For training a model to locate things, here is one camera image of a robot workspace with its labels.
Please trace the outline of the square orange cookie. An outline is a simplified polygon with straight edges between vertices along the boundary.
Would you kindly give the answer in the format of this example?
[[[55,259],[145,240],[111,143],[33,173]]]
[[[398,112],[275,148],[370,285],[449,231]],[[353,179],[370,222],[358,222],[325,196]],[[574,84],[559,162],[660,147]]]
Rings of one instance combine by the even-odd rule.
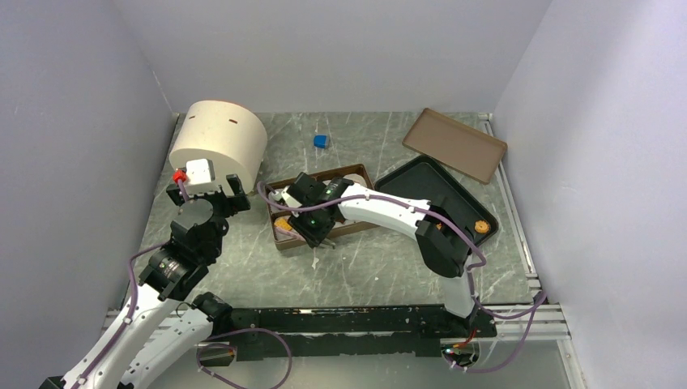
[[[288,218],[286,216],[275,219],[274,226],[283,230],[292,230],[292,226],[288,223]]]

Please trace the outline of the brown box lid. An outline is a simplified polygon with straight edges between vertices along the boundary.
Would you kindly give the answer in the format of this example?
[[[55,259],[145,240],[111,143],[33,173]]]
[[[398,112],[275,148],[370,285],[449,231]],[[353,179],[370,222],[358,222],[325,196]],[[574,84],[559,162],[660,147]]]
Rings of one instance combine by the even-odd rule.
[[[487,184],[508,149],[507,143],[433,109],[424,109],[402,145]]]

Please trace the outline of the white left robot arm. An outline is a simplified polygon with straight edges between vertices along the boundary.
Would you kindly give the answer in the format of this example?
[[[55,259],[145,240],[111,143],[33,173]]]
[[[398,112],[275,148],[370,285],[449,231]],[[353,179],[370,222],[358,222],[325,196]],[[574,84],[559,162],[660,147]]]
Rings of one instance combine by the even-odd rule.
[[[229,174],[231,194],[186,193],[189,173],[176,172],[167,189],[179,212],[167,242],[149,248],[152,256],[138,279],[130,278],[129,300],[93,348],[43,388],[146,388],[181,355],[209,338],[222,340],[233,327],[232,307],[213,293],[197,296],[172,326],[161,323],[190,295],[221,253],[228,218],[250,209],[241,179]]]

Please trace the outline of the pink cat-paw tongs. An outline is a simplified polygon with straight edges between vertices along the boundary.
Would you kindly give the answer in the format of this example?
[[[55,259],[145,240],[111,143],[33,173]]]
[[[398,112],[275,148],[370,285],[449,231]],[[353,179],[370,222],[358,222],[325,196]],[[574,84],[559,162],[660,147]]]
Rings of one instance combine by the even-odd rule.
[[[283,235],[286,235],[286,236],[289,236],[289,237],[291,237],[291,238],[297,239],[298,241],[301,241],[301,242],[306,242],[306,240],[305,240],[304,237],[302,237],[299,233],[297,233],[297,232],[296,232],[295,230],[293,230],[291,227],[285,228],[285,227],[284,227],[284,224],[276,224],[276,225],[275,225],[275,229],[276,229],[276,231],[277,231],[278,233],[281,233],[281,234],[283,234]],[[331,248],[331,249],[336,248],[336,244],[335,244],[332,240],[327,239],[327,238],[325,238],[325,239],[320,243],[320,245],[321,245],[321,246],[329,247],[329,248]]]

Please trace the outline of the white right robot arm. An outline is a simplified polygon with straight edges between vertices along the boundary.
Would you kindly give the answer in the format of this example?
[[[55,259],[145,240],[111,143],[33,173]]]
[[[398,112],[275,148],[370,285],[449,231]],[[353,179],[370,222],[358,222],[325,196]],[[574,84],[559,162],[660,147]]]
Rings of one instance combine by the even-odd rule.
[[[347,221],[410,237],[442,282],[447,330],[465,336],[476,326],[476,295],[465,272],[475,240],[466,229],[457,233],[458,224],[431,201],[383,194],[344,177],[319,182],[306,173],[280,191],[279,201],[292,213],[288,224],[310,247],[320,246],[336,224]]]

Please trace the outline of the brown divided cookie box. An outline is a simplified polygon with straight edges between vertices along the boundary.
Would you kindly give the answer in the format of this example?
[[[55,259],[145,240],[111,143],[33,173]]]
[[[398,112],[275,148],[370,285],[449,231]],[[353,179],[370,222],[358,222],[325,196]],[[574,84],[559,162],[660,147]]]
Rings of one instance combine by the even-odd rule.
[[[308,173],[312,178],[319,182],[325,182],[328,183],[331,179],[335,177],[344,177],[346,174],[350,173],[357,173],[360,174],[365,178],[365,180],[368,182],[368,188],[372,188],[372,182],[369,178],[369,175],[367,173],[367,170],[363,164],[355,164],[355,165],[349,165],[349,166],[344,166],[344,167],[339,167],[335,169],[329,169],[321,172],[316,172],[316,173]],[[273,242],[275,244],[275,248],[278,251],[283,251],[283,250],[288,250],[292,248],[296,248],[299,246],[305,246],[305,242],[298,241],[297,239],[291,238],[289,236],[283,235],[281,233],[278,233],[275,229],[274,226],[274,221],[278,217],[281,216],[286,216],[289,217],[290,213],[286,211],[280,211],[275,207],[272,207],[271,205],[267,206],[267,213],[270,222],[272,223],[272,237],[273,237]],[[352,222],[352,221],[345,221],[343,223],[336,223],[335,227],[330,231],[330,233],[327,236],[327,239],[330,239],[334,242],[334,240],[338,237],[342,237],[344,235],[350,235],[354,233],[359,233],[361,231],[365,231],[368,229],[373,229],[376,228],[375,224],[370,224],[366,222]]]

